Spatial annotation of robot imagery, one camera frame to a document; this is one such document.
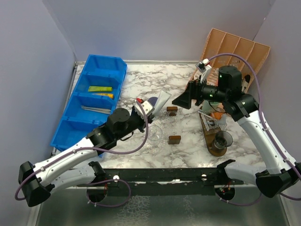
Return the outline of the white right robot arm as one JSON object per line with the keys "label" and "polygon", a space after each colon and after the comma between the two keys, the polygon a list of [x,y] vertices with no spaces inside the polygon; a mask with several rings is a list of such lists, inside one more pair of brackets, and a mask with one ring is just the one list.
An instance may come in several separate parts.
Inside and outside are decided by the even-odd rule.
{"label": "white right robot arm", "polygon": [[266,197],[272,198],[288,189],[300,179],[301,164],[285,150],[271,129],[268,128],[259,104],[252,95],[242,92],[242,74],[234,66],[219,68],[218,85],[208,85],[206,81],[189,81],[185,91],[172,101],[172,104],[191,108],[203,101],[219,102],[232,119],[247,133],[259,151],[266,169],[230,161],[216,172],[216,179],[227,184],[238,179],[256,185]]}

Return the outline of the brown lid clear box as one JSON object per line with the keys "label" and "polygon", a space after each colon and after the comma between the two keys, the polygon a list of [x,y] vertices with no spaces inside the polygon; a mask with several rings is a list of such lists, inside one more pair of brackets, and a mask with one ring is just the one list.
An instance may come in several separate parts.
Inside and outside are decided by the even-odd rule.
{"label": "brown lid clear box", "polygon": [[177,106],[168,106],[166,108],[166,113],[169,117],[176,116],[178,114],[178,107]]}
{"label": "brown lid clear box", "polygon": [[181,136],[180,135],[172,135],[168,137],[168,144],[169,145],[178,145],[181,142]]}

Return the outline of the dark blue plastic cup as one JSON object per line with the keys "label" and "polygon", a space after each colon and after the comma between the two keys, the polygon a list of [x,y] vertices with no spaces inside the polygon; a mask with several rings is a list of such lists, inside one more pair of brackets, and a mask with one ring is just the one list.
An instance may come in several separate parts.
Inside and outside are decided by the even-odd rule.
{"label": "dark blue plastic cup", "polygon": [[223,150],[233,144],[233,137],[226,131],[219,131],[214,136],[211,147],[213,150]]}

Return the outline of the white toothpaste tube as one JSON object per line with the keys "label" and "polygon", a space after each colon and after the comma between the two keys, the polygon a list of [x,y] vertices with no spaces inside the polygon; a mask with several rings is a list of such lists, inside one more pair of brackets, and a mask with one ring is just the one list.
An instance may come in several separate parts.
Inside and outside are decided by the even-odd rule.
{"label": "white toothpaste tube", "polygon": [[216,125],[221,129],[225,130],[227,127],[227,122],[226,122],[226,115],[222,115],[222,117],[219,120],[216,120]]}

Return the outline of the clear plastic cup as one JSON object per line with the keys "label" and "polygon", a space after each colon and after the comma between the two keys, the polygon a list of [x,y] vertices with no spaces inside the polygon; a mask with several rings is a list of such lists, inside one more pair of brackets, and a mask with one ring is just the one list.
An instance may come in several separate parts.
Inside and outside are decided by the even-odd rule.
{"label": "clear plastic cup", "polygon": [[147,139],[147,150],[149,153],[155,153],[162,140],[163,131],[157,125],[149,127],[149,135]]}

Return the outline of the green plastic cup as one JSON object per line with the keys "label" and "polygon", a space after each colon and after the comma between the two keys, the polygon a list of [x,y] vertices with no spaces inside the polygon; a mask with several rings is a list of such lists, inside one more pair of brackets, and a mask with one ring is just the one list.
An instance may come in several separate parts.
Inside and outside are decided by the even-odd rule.
{"label": "green plastic cup", "polygon": [[220,105],[219,102],[210,102],[210,101],[206,101],[204,100],[203,105],[202,105],[202,111],[203,112],[216,112],[218,110],[218,106]]}

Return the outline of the lilac plastic cup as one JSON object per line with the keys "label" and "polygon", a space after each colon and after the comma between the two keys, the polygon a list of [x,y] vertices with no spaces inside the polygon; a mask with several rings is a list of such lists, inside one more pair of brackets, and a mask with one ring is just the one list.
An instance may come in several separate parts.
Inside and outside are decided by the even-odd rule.
{"label": "lilac plastic cup", "polygon": [[155,108],[156,102],[157,102],[158,98],[157,97],[150,97],[148,99],[148,102]]}

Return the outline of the clear square toothbrush holder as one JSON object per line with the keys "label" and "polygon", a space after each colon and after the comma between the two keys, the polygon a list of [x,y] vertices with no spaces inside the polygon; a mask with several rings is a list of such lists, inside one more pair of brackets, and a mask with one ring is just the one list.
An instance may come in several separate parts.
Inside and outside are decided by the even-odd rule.
{"label": "clear square toothbrush holder", "polygon": [[211,134],[215,134],[219,131],[222,131],[217,125],[216,125],[216,120],[210,120],[206,117],[204,117],[203,115],[200,114],[201,117],[201,122],[202,122],[202,128],[203,128],[203,132],[204,135],[208,136]]}

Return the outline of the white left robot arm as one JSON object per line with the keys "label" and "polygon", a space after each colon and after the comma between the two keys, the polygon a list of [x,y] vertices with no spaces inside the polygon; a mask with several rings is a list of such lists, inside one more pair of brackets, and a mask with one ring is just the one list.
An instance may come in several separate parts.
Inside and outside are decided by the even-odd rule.
{"label": "white left robot arm", "polygon": [[136,129],[149,133],[149,124],[154,119],[153,107],[145,103],[137,104],[129,112],[124,108],[117,108],[108,117],[106,123],[93,129],[74,146],[66,149],[55,157],[40,163],[32,164],[26,161],[20,165],[18,174],[19,187],[15,192],[17,201],[26,201],[29,207],[43,203],[51,196],[55,179],[72,167],[85,160],[96,157],[102,153],[126,155],[139,151],[145,144],[132,151],[113,151],[117,141],[132,134]]}

